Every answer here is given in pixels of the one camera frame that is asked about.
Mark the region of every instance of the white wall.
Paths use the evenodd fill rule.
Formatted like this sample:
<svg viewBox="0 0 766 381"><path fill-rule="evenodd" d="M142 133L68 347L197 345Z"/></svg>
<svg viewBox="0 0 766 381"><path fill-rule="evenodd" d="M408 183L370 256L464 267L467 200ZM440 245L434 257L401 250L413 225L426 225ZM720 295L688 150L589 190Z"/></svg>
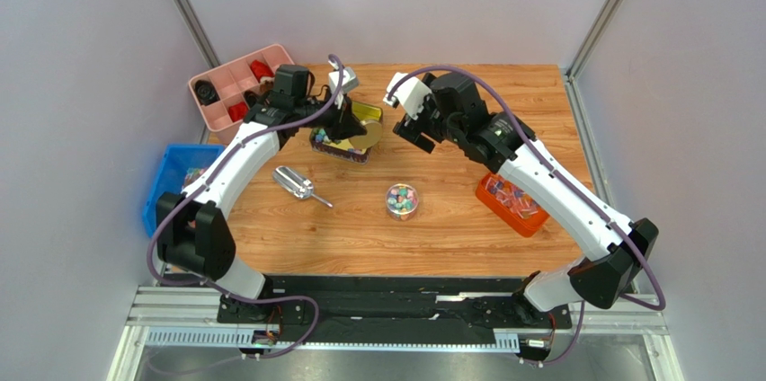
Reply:
<svg viewBox="0 0 766 381"><path fill-rule="evenodd" d="M296 62L569 65L604 0L191 0L222 61L279 42Z"/></svg>
<svg viewBox="0 0 766 381"><path fill-rule="evenodd" d="M104 379L205 65L173 0L0 0L0 379Z"/></svg>
<svg viewBox="0 0 766 381"><path fill-rule="evenodd" d="M763 379L766 0L625 0L579 87L689 380Z"/></svg>

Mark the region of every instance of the orange plastic tray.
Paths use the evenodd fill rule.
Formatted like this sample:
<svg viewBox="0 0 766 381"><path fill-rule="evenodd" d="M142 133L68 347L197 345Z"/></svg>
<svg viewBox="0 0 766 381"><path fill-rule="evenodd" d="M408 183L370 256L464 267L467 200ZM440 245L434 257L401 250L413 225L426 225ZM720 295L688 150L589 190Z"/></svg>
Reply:
<svg viewBox="0 0 766 381"><path fill-rule="evenodd" d="M503 188L499 191L503 193L501 198L506 198L506 204L503 204L503 202L498 199L497 194L491 193L486 188L486 184L490 179L495 179L503 184ZM477 186L477 198L498 217L505 221L506 224L524 237L532 237L543 227L545 221L550 217L549 213L543 210L540 206L537 206L537 203L535 203L529 195L524 194L524 192L516 185L506 181L496 174L489 173L481 180L481 182L479 182ZM527 217L523 217L520 213L512 210L513 207L518 209L519 204L521 203L524 203L524 207L531 205L531 207L527 209L531 211Z"/></svg>

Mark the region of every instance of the blue plastic bin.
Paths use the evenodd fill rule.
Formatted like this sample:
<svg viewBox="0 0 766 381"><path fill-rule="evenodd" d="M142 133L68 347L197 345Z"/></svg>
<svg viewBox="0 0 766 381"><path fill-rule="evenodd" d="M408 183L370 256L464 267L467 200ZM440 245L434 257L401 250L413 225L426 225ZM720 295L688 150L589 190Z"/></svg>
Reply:
<svg viewBox="0 0 766 381"><path fill-rule="evenodd" d="M156 204L160 196L165 192L181 193L186 172L190 168L210 167L223 151L221 145L167 146L142 215L149 237L157 230Z"/></svg>

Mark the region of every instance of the pink sorting tray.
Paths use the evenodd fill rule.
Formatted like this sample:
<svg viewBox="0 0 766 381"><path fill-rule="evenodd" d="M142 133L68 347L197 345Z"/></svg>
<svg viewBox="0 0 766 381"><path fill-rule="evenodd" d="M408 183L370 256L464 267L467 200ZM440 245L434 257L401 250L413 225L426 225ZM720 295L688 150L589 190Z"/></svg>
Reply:
<svg viewBox="0 0 766 381"><path fill-rule="evenodd" d="M285 50L279 44L273 44L265 49L254 51L239 59L217 66L210 71L196 75L189 80L189 92L194 99L194 103L200 109L202 118L210 132L218 136L221 143L228 144L236 135L241 120L232 121L228 116L228 108L245 101L242 95L245 91L254 91L260 93L258 81L253 72L250 71L250 64L254 60L260 60L276 71L280 65L293 64ZM219 100L211 105L202 105L194 93L194 84L198 80L207 80L213 83L218 92Z"/></svg>

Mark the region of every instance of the clear plastic jar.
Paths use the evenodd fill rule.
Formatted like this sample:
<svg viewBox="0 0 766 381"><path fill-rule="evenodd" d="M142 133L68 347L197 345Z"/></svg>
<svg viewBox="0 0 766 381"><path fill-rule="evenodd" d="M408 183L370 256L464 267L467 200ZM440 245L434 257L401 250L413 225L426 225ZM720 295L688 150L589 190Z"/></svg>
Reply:
<svg viewBox="0 0 766 381"><path fill-rule="evenodd" d="M398 221L406 221L413 217L419 204L417 190L405 183L397 183L386 192L388 214Z"/></svg>

